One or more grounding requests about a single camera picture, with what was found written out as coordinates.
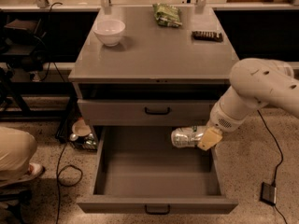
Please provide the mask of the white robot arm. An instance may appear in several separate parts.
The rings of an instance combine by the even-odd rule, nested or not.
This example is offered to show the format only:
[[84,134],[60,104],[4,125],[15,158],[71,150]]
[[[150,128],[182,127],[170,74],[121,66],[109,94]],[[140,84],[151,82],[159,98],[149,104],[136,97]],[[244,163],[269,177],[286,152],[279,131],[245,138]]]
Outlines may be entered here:
[[223,133],[236,130],[246,116],[273,105],[299,118],[299,80],[285,62],[248,58],[231,70],[230,87],[211,109],[206,130],[197,146],[208,150]]

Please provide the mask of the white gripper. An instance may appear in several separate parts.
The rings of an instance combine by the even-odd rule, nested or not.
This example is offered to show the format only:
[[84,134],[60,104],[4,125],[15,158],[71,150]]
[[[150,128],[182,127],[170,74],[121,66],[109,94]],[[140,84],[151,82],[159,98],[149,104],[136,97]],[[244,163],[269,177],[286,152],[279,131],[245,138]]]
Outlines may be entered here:
[[216,146],[222,139],[222,133],[236,130],[245,121],[246,116],[247,108],[244,105],[224,105],[217,102],[211,109],[208,128],[197,146],[204,151]]

